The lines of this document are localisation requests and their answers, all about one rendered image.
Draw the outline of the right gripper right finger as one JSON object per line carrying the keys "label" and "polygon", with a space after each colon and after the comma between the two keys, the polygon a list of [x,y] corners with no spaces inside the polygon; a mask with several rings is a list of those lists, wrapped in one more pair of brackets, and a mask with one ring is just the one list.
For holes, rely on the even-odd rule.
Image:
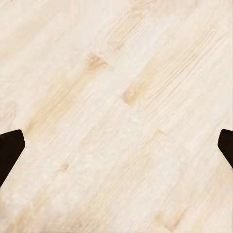
{"label": "right gripper right finger", "polygon": [[233,131],[222,129],[217,145],[233,168]]}

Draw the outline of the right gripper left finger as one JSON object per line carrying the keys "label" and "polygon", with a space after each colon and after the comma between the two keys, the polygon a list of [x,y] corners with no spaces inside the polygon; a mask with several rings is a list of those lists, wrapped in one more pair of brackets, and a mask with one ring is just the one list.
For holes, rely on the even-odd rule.
{"label": "right gripper left finger", "polygon": [[25,148],[21,129],[0,134],[0,188]]}

